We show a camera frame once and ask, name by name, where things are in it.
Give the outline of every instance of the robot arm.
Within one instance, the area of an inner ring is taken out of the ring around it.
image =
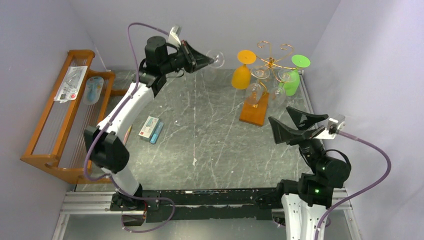
[[[101,129],[108,126],[95,144],[90,159],[105,173],[110,174],[122,191],[132,196],[142,197],[143,187],[128,167],[130,154],[122,143],[128,128],[165,85],[166,74],[181,69],[193,73],[214,62],[194,50],[185,40],[180,41],[180,31],[179,26],[174,26],[169,33],[168,42],[161,36],[153,36],[147,40],[144,48],[146,58],[138,69],[139,82],[134,80],[117,107],[103,121],[96,127],[88,126],[84,131],[88,150]],[[176,52],[168,53],[168,47],[174,48]]]
[[[302,173],[297,181],[282,180],[279,183],[281,206],[284,209],[287,239],[312,240],[320,228],[318,239],[324,239],[325,223],[319,219],[332,205],[334,188],[342,188],[351,172],[348,157],[338,150],[324,150],[321,139],[334,139],[345,125],[345,117],[339,115],[328,120],[327,127],[308,130],[329,116],[315,115],[288,106],[287,112],[297,127],[292,129],[274,117],[269,117],[276,144],[299,145],[299,152],[313,174]],[[327,156],[336,151],[344,161]]]

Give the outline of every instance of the orange wooden rack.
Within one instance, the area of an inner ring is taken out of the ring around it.
[[[91,50],[70,50],[50,93],[48,101],[29,141],[22,161],[43,170],[70,184],[88,184],[83,174],[84,158],[87,154],[84,144],[84,129],[95,126],[104,119],[108,102],[113,95],[123,95],[112,89],[115,74],[111,71],[97,72],[90,69],[95,57]],[[88,66],[77,98],[65,103],[54,101],[56,93],[70,66]],[[87,79],[100,76],[104,79],[100,99],[93,105],[80,104]],[[92,162],[88,169],[91,173]],[[108,179],[96,183],[107,183]]]

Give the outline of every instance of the small box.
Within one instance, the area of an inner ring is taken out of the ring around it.
[[[140,135],[143,140],[149,142],[150,139],[152,138],[153,133],[156,130],[156,127],[158,126],[158,123],[159,123],[159,118],[148,116],[146,122],[144,123],[138,135]]]

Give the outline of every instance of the marble table surface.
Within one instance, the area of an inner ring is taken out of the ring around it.
[[[161,92],[138,115],[126,147],[130,169],[144,189],[275,187],[281,179],[298,180],[310,172],[296,146],[274,143],[267,118],[262,127],[239,121],[246,91],[232,87],[233,72],[209,68],[179,78],[169,76]],[[115,73],[115,89],[127,88],[135,77],[134,71]],[[280,107],[269,107],[266,117],[276,117],[294,128],[285,107],[309,111],[300,88]],[[119,100],[111,99],[109,111]],[[156,144],[138,136],[148,116],[164,122]],[[76,186],[77,191],[113,189],[111,184]]]

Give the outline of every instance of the white wall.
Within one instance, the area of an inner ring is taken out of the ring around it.
[[[67,0],[2,0],[0,33],[1,239],[47,240],[69,185],[20,157],[67,51],[93,44]]]
[[[424,236],[424,2],[342,0],[305,79],[316,113],[347,115],[345,131],[392,159],[389,177],[352,200],[364,240]],[[343,137],[327,141],[353,169],[349,194],[386,170],[383,157]]]
[[[83,19],[108,68],[133,69],[134,60],[127,40],[127,26],[142,22],[169,31],[182,26],[181,39],[206,53],[219,49],[225,54],[225,68],[240,66],[237,53],[254,50],[259,41],[279,46],[292,44],[296,53],[310,56],[340,0],[70,0]],[[156,31],[134,27],[131,32],[137,57],[143,59],[146,40]]]

